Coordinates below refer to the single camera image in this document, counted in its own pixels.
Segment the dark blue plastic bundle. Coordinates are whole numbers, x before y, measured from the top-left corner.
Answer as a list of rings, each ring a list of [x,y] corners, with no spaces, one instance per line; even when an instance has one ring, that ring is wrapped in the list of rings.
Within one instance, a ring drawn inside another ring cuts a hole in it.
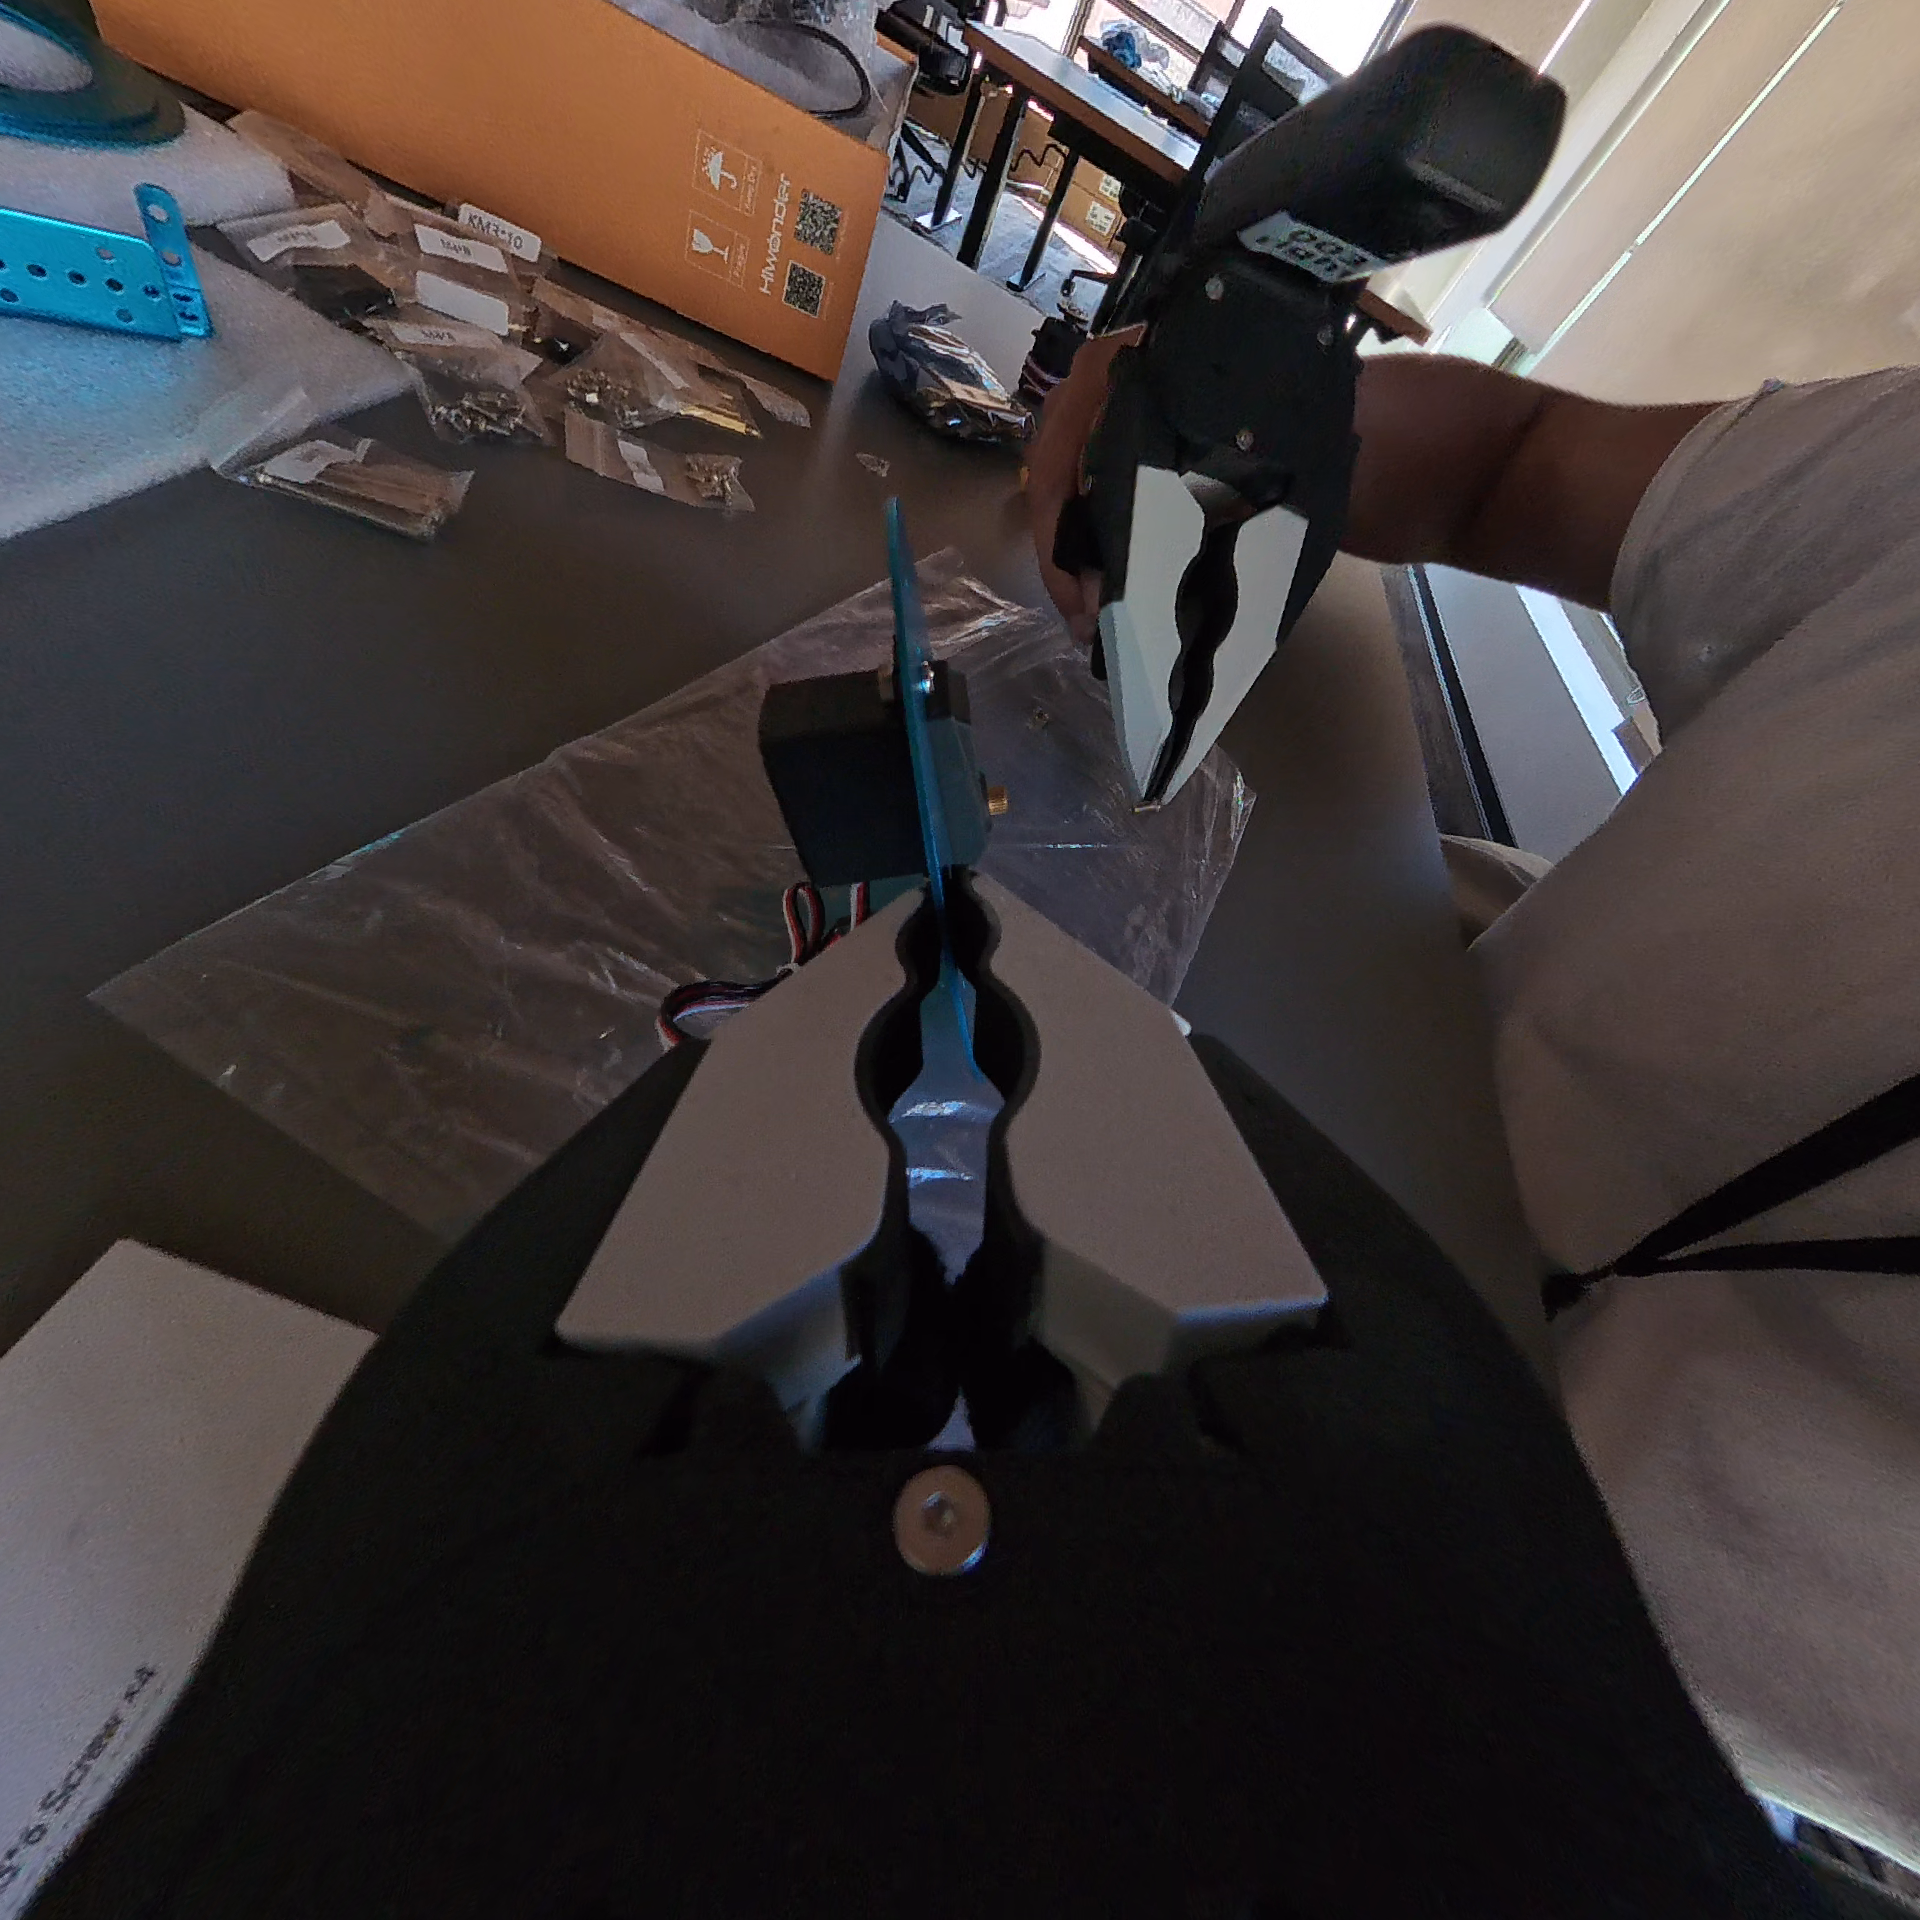
[[[1002,372],[960,336],[960,306],[895,305],[866,328],[884,389],[953,443],[1023,448],[1031,411],[1002,386]]]

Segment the black servo motor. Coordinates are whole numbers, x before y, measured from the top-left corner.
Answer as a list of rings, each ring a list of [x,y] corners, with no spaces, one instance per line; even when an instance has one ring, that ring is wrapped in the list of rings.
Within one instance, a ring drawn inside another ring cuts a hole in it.
[[[1005,787],[977,772],[971,683],[938,659],[926,693],[948,867],[977,867]],[[756,754],[790,845],[817,887],[918,882],[926,825],[895,672],[773,683]]]

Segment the white instruction sheet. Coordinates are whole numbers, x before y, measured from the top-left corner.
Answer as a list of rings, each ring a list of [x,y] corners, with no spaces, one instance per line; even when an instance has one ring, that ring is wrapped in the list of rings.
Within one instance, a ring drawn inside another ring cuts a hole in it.
[[[200,1666],[374,1328],[122,1240],[0,1361],[0,1912]]]

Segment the beige window blinds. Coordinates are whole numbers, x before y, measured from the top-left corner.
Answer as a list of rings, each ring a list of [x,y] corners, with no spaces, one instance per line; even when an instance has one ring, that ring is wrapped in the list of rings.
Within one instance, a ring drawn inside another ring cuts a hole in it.
[[[1920,3],[1718,3],[1495,315],[1640,404],[1913,361]]]

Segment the pile of clear hardware bags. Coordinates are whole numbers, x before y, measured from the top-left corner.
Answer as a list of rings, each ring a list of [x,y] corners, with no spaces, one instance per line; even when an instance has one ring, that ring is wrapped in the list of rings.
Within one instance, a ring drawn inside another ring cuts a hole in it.
[[[228,127],[295,183],[285,208],[228,216],[228,247],[316,319],[374,340],[445,443],[556,448],[628,490],[750,516],[735,443],[771,424],[811,426],[785,386],[561,286],[528,226],[402,202],[257,110]]]

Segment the white foam sheet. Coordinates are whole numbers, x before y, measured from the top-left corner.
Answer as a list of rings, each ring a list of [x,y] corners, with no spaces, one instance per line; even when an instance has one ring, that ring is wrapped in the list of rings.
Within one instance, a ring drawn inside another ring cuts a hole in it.
[[[138,230],[138,183],[165,183],[191,222],[285,208],[274,155],[184,110],[158,146],[0,141],[4,208]],[[194,247],[210,340],[144,340],[4,319],[0,336],[0,530],[20,533],[221,460],[244,424],[303,395],[308,424],[406,389],[374,340],[325,324],[269,281]]]

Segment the blue round metal plate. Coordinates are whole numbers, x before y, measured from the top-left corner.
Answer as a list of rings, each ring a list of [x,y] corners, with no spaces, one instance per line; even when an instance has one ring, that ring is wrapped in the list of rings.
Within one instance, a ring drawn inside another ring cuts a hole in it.
[[[885,496],[884,524],[885,524],[885,587],[895,587],[895,683],[898,683],[906,739],[910,739],[913,818],[918,818],[918,850],[926,850],[926,898],[930,898],[938,944],[942,944],[948,1013],[938,1016],[938,1034],[953,1046],[960,1068],[971,1082],[984,1082],[977,1054],[975,1054],[975,990],[953,958],[953,915],[948,915],[953,835],[948,835],[948,802],[942,802],[938,733],[930,733],[938,678],[930,678],[930,653],[926,653],[926,606],[918,606],[918,565],[910,552],[906,496]]]

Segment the blue metal U bracket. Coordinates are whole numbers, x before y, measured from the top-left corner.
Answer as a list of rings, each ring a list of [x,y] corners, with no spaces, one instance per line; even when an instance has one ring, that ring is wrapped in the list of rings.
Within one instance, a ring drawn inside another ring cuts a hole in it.
[[[138,230],[39,208],[0,208],[0,315],[150,340],[210,340],[204,286],[184,208],[165,183],[138,183]]]

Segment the person's right hand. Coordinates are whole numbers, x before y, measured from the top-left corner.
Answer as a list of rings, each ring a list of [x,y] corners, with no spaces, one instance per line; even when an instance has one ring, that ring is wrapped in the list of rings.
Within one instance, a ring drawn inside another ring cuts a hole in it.
[[[1041,411],[1041,432],[1028,443],[1023,496],[1028,496],[1028,524],[1031,524],[1031,559],[1041,559],[1041,580],[1076,642],[1096,637],[1096,574],[1061,565],[1057,533],[1061,533],[1064,505],[1084,490],[1084,454],[1090,454],[1090,439],[1106,416],[1106,398],[1116,386],[1116,357],[1130,350],[1137,340],[1140,340],[1137,324],[1094,336],[1076,350],[1070,372],[1051,389],[1051,398]]]

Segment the dark grey desk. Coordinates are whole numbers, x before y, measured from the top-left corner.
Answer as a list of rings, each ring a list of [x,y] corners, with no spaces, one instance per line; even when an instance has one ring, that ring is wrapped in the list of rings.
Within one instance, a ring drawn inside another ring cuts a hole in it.
[[[804,404],[811,432],[756,443],[741,520],[494,448],[433,544],[210,468],[4,538],[4,1341],[112,1240],[359,1326],[436,1261],[103,1016],[103,981],[878,585],[885,490],[918,552],[1044,598],[1011,463],[898,416],[862,336]],[[1335,560],[1235,711],[1261,802],[1182,1013],[1519,1313],[1529,1240],[1402,623],[1373,560]]]

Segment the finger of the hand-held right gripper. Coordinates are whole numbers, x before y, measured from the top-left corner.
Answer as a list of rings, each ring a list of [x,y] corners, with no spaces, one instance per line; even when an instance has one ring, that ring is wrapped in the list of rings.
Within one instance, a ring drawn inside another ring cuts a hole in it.
[[[1202,759],[1218,744],[1240,701],[1257,693],[1275,653],[1295,574],[1307,538],[1307,520],[1264,509],[1240,524],[1208,530],[1197,587],[1182,587],[1193,637],[1182,653],[1172,733],[1158,772],[1158,802],[1172,802]]]
[[[1184,782],[1202,711],[1211,710],[1211,653],[1184,653],[1182,587],[1208,544],[1208,509],[1182,468],[1140,463],[1130,486],[1128,585],[1096,610],[1116,733],[1137,803],[1163,803]]]

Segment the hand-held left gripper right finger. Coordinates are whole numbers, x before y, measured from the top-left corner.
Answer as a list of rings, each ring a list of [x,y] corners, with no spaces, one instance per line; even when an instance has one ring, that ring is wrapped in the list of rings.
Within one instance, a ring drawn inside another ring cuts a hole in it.
[[[1041,1347],[1128,1383],[1314,1326],[1326,1280],[1182,1016],[1002,882],[975,898],[984,981],[1031,1028],[1028,1092],[1002,1115],[1011,1207],[1041,1232]]]

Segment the clear plastic bag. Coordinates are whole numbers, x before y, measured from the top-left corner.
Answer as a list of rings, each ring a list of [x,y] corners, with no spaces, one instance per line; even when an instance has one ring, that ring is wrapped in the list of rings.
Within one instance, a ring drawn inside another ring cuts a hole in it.
[[[984,876],[1172,999],[1257,812],[1218,744],[1130,818],[1107,698],[1061,615],[918,560],[1011,818]],[[884,664],[872,585],[94,990],[132,1034],[429,1232],[466,1232],[662,1061],[662,996],[771,981],[796,845],[756,759],[773,683]]]

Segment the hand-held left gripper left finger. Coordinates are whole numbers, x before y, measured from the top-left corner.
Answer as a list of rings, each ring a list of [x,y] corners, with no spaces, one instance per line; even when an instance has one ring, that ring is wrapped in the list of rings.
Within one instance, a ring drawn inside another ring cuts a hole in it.
[[[761,1381],[823,1445],[948,1428],[948,1275],[910,1229],[898,1100],[926,1068],[942,931],[895,898],[699,1054],[556,1341]]]

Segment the orange cardboard box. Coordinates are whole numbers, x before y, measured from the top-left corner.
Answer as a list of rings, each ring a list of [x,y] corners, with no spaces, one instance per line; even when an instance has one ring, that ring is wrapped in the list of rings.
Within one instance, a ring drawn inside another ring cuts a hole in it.
[[[103,0],[103,36],[841,379],[885,146],[602,0]]]

